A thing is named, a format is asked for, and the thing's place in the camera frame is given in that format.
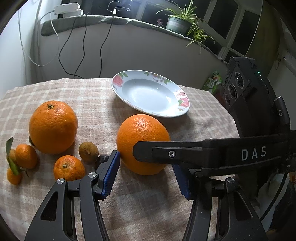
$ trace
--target plant pot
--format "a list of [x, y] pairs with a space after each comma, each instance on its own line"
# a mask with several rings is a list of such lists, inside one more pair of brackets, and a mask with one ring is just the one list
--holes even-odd
[[176, 33], [187, 35], [191, 23], [176, 17], [169, 17], [166, 28]]

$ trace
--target camera module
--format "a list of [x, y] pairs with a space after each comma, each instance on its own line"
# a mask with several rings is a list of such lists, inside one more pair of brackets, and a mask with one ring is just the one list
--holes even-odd
[[241, 74], [239, 72], [236, 72], [234, 78], [235, 78], [235, 81], [237, 83], [237, 86], [240, 87], [240, 88], [243, 88], [244, 80], [243, 80]]
[[230, 105], [230, 99], [229, 96], [227, 94], [225, 94], [225, 101], [228, 105]]
[[236, 99], [237, 99], [237, 92], [236, 92], [236, 90], [235, 90], [235, 87], [234, 87], [232, 84], [230, 84], [230, 85], [228, 86], [228, 91], [229, 91], [231, 97], [232, 97], [234, 100], [236, 100]]

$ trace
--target plate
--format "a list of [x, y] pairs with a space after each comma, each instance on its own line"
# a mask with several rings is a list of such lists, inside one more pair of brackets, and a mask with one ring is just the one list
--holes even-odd
[[148, 71], [120, 72], [112, 78], [111, 85], [123, 102], [149, 115], [177, 117], [190, 107], [188, 96], [178, 85]]

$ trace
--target tablecloth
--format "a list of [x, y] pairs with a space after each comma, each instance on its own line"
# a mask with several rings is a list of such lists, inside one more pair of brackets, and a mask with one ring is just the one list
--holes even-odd
[[[110, 82], [110, 78], [52, 80], [16, 87], [0, 101], [0, 213], [20, 240], [24, 240], [38, 207], [55, 182], [55, 161], [66, 154], [80, 158], [78, 147], [84, 141], [96, 144], [100, 153], [110, 154], [116, 150], [121, 123], [139, 113], [114, 94]], [[172, 141], [239, 137], [233, 118], [209, 92], [181, 88], [190, 99], [188, 113], [177, 118], [157, 118]], [[20, 143], [29, 144], [29, 119], [48, 100], [64, 101], [75, 111], [75, 143], [60, 155], [37, 151], [39, 165], [29, 171], [29, 178], [23, 176], [19, 186], [11, 185], [6, 179], [6, 140], [14, 137], [13, 148]], [[94, 170], [91, 165], [84, 166], [87, 172]], [[120, 241], [182, 240], [192, 206], [192, 201], [181, 195], [171, 166], [154, 176], [140, 176], [122, 163], [111, 194], [99, 203], [110, 240]], [[75, 213], [77, 237], [84, 240], [78, 198]], [[209, 240], [213, 238], [214, 225], [211, 222]]]

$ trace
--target blue gripper pad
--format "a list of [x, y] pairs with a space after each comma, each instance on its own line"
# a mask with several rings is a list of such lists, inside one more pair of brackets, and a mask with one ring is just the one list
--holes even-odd
[[194, 198], [193, 193], [190, 190], [190, 180], [179, 165], [172, 165], [181, 194], [185, 196], [187, 200]]
[[119, 164], [120, 164], [120, 153], [118, 151], [115, 157], [113, 158], [112, 163], [110, 164], [110, 167], [103, 180], [103, 191], [101, 195], [104, 198], [106, 198], [111, 193], [113, 183], [119, 168]]

